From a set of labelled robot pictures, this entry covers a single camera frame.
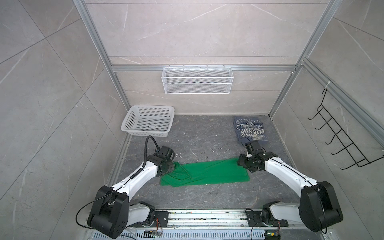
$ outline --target black wire rack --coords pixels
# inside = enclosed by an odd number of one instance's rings
[[[343,151],[343,150],[346,150],[346,151],[348,152],[348,154],[351,156],[352,160],[354,161],[354,164],[350,165],[349,167],[346,167],[346,168],[340,168],[340,169],[345,170],[345,169],[348,169],[348,168],[350,168],[350,167],[352,167],[352,166],[355,166],[355,165],[357,165],[358,167],[363,167],[363,166],[365,166],[365,165],[371,164],[371,163],[373,163],[373,162],[375,162],[375,161],[377,161],[377,160],[380,160],[380,159],[384,158],[384,155],[383,155],[382,157],[380,157],[380,158],[378,158],[378,159],[369,161],[369,160],[365,157],[365,155],[360,151],[360,149],[356,146],[356,144],[352,141],[352,139],[348,136],[348,134],[344,131],[344,129],[340,126],[340,124],[336,121],[336,119],[334,119],[333,116],[332,116],[332,115],[328,112],[328,110],[324,107],[323,102],[324,102],[324,98],[325,98],[325,94],[326,94],[326,93],[327,93],[327,89],[324,89],[323,92],[322,92],[322,94],[324,94],[324,96],[323,96],[323,99],[321,100],[321,104],[320,104],[320,106],[316,109],[316,111],[317,111],[316,115],[315,115],[313,118],[311,118],[311,119],[308,118],[308,120],[312,120],[312,119],[314,119],[317,115],[319,115],[319,116],[322,117],[322,119],[325,121],[325,123],[324,123],[324,125],[321,126],[321,128],[319,128],[319,129],[315,128],[315,130],[320,130],[320,129],[322,129],[322,128],[323,128],[324,126],[326,126],[326,125],[328,125],[328,127],[332,130],[332,132],[333,132],[334,135],[333,135],[331,141],[328,142],[328,143],[326,142],[325,144],[327,144],[327,145],[331,144],[332,141],[333,141],[335,138],[337,138],[337,139],[339,140],[339,142],[341,143],[341,145],[343,146],[343,148],[342,148],[341,150],[339,150],[338,152],[336,152],[336,153],[331,153],[332,155],[336,155],[336,154],[338,154],[339,152],[341,152],[341,151]],[[325,112],[326,112],[331,118],[329,118],[328,120],[326,120],[325,117],[323,116],[323,114],[321,113],[321,111],[324,111],[324,114],[325,114]],[[335,130],[334,128],[332,128],[332,126],[329,124],[331,120],[333,120],[333,121],[337,124],[337,126],[339,126],[340,130],[337,131],[337,130]],[[350,140],[350,142],[351,142],[350,144],[347,145],[347,144],[345,144],[345,143],[340,139],[340,137],[338,136],[338,134],[341,134],[341,133],[344,133],[345,136],[347,136],[347,138],[348,138],[348,139]],[[362,155],[363,159],[357,161],[357,160],[352,156],[351,151],[348,150],[348,147],[355,147],[355,148],[360,152],[360,154]]]

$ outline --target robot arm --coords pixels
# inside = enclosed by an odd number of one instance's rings
[[[174,169],[172,164],[174,151],[165,146],[159,148],[156,142],[155,145],[156,152],[146,157],[136,171],[112,187],[102,186],[98,190],[87,222],[91,228],[115,239],[126,226],[136,222],[143,224],[153,222],[153,206],[143,202],[129,206],[129,202],[151,178],[163,176]]]
[[[343,214],[333,186],[318,182],[286,164],[272,152],[264,152],[257,141],[245,144],[247,155],[241,154],[237,164],[250,172],[265,170],[292,188],[300,197],[300,204],[272,202],[263,207],[264,222],[291,220],[304,223],[318,232],[343,220]]]

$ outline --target gray marble floor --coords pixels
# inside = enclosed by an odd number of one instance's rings
[[[261,146],[289,162],[269,117],[258,118],[264,123],[269,140],[261,142]],[[238,157],[245,149],[237,143],[233,119],[233,116],[175,116],[168,137],[155,139],[159,146],[174,149],[177,153],[174,161],[181,164]],[[132,137],[119,180],[142,162],[144,142],[145,137]],[[148,154],[152,154],[154,145],[152,142],[148,145]],[[156,208],[260,208],[275,200],[299,202],[294,191],[272,174],[258,171],[249,176],[249,182],[185,187],[160,186],[160,178],[156,177],[137,192],[132,203],[144,201]]]

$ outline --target wall tile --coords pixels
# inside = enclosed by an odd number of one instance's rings
[[[229,94],[165,94],[126,91],[131,105],[173,106],[179,115],[268,114],[280,91],[233,91]]]
[[[380,224],[380,220],[384,217],[384,203],[382,201],[384,199],[384,188],[381,187],[381,169],[384,168],[384,159],[361,168],[355,166],[347,170],[340,169],[340,167],[344,168],[353,164],[353,160],[346,150],[337,155],[330,154],[331,152],[338,152],[343,147],[337,139],[334,139],[330,145],[325,144],[325,142],[331,141],[333,135],[328,126],[319,131],[315,130],[315,128],[319,128],[325,123],[320,116],[308,120],[316,113],[316,109],[323,98],[323,89],[323,86],[307,71],[302,71],[288,92],[286,100],[314,140],[329,169],[336,177],[372,237],[381,239],[384,233]],[[323,105],[368,159],[374,160],[382,157],[382,146],[330,93],[325,95]],[[330,124],[334,126],[336,131],[340,129],[333,120],[330,121]],[[340,133],[338,136],[342,137],[345,145],[350,143],[350,140],[347,140],[343,134]],[[363,159],[363,156],[355,147],[351,146],[348,149],[357,160]]]
[[[117,74],[126,91],[164,91],[161,71],[129,71]]]
[[[44,38],[18,1],[0,2],[0,63]]]
[[[170,4],[217,4],[217,3],[327,3],[328,0],[85,0],[86,3],[170,3]]]
[[[338,238],[340,240],[372,239],[351,205],[351,198],[345,195],[338,184],[339,179],[335,179],[329,164],[324,161],[307,130],[285,100],[281,103],[273,121],[297,169],[318,181],[325,180],[334,187],[344,215],[343,221],[333,225],[333,231]]]
[[[310,59],[384,124],[384,41],[332,19]]]
[[[0,200],[1,239],[49,239],[106,128],[83,96]]]
[[[20,0],[20,2],[46,37],[80,18],[72,0]]]
[[[298,56],[326,4],[88,4],[110,56]]]
[[[234,71],[231,91],[280,91],[290,74],[290,71]]]
[[[122,140],[126,134],[126,132],[123,132],[121,130],[121,124],[126,115],[127,115],[127,110],[125,109],[122,101],[120,101],[118,107],[116,108],[115,113],[111,118],[111,121],[108,124],[108,127],[113,132],[113,135],[115,135],[119,143],[122,143]]]
[[[106,69],[100,73],[85,94],[108,124],[119,104],[120,96]]]
[[[82,20],[47,38],[85,92],[104,68]]]
[[[110,57],[112,64],[296,64],[299,56]]]
[[[99,188],[106,185],[119,148],[119,142],[113,136],[110,129],[107,128],[69,198],[51,239],[83,239],[81,238],[83,236],[81,233],[84,233],[86,229],[79,227],[74,221],[74,217],[82,206],[94,200]],[[80,212],[78,221],[81,224],[86,225],[86,219],[91,207],[92,204]]]
[[[126,91],[162,91],[161,71],[118,72]],[[234,71],[231,91],[281,90],[289,71]]]
[[[0,196],[82,95],[46,40],[0,64]]]
[[[383,12],[381,0],[344,0],[335,18],[384,39]]]

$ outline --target aluminum frame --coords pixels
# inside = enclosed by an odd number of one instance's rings
[[[92,18],[88,12],[88,9],[86,7],[86,4],[84,0],[73,0],[81,19],[83,20],[85,27],[87,28],[89,35],[91,36],[91,39],[93,41],[93,44],[95,45],[101,60],[103,61],[105,68],[107,69],[107,72],[109,76],[112,79],[112,82],[121,98],[121,101],[124,104],[125,109],[128,111],[131,108],[131,105],[128,102],[127,96],[125,95],[124,89],[121,86],[121,83],[119,79],[117,78],[115,72],[112,70],[111,61],[109,60],[109,57],[107,55],[107,52],[103,46],[103,43],[101,42],[100,36],[97,33],[97,30],[94,26],[94,23],[92,21]]]
[[[303,60],[304,68],[384,147],[384,126],[362,106],[354,101],[337,83],[323,73],[309,59]]]
[[[286,94],[288,93],[293,82],[295,81],[297,74],[300,72],[300,69],[302,68],[301,62],[303,61],[304,58],[308,58],[308,56],[312,53],[314,47],[316,46],[320,37],[323,35],[325,29],[327,28],[329,22],[331,21],[333,15],[336,13],[336,10],[339,8],[342,1],[343,0],[329,1],[323,15],[321,16],[315,30],[313,31],[307,45],[305,46],[303,52],[299,57],[299,60],[296,63],[296,71],[289,76],[287,82],[285,83],[283,89],[281,90],[279,96],[277,97],[275,103],[273,104],[268,114],[269,117],[273,118],[273,116],[275,115],[277,109],[279,108],[280,104],[283,102]]]
[[[273,64],[273,65],[112,65],[115,72],[125,71],[162,71],[168,67],[230,67],[232,71],[295,71],[296,65],[293,64]]]

